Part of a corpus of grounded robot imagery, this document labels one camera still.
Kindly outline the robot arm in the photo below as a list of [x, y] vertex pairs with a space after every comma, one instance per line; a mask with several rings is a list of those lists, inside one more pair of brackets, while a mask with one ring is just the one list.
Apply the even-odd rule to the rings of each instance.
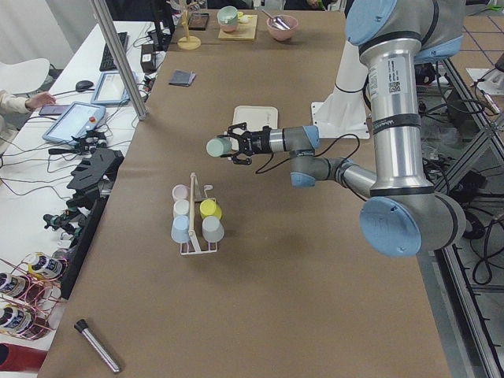
[[334, 180], [365, 198], [361, 231], [378, 252], [413, 256], [457, 241], [462, 208], [435, 191], [425, 175], [414, 66], [455, 55], [462, 40], [463, 1], [350, 1], [346, 40], [367, 68], [376, 171], [348, 158], [319, 158], [316, 126], [250, 132], [236, 124], [207, 143], [214, 157], [248, 165], [256, 154], [286, 151], [291, 183], [312, 187]]

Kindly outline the person hand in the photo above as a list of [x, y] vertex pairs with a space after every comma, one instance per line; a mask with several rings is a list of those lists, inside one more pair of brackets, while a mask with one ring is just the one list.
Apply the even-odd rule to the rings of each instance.
[[38, 108], [42, 108], [43, 106], [55, 105], [55, 104], [56, 104], [56, 98], [48, 91], [37, 93], [33, 97], [28, 98], [24, 102], [24, 106], [29, 112], [34, 112], [35, 110], [37, 110]]

